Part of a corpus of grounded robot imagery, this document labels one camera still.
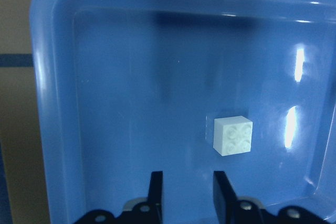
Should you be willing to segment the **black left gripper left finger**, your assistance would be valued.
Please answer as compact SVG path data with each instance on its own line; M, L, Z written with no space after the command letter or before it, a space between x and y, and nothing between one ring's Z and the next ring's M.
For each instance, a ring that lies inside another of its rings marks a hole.
M147 203L150 207L151 223L163 223L162 212L163 199L163 172L156 171L151 173Z

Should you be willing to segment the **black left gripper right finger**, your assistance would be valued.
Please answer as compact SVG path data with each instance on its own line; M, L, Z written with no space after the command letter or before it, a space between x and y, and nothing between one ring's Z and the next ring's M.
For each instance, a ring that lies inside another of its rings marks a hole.
M224 171L213 172L213 203L219 223L231 223L236 193Z

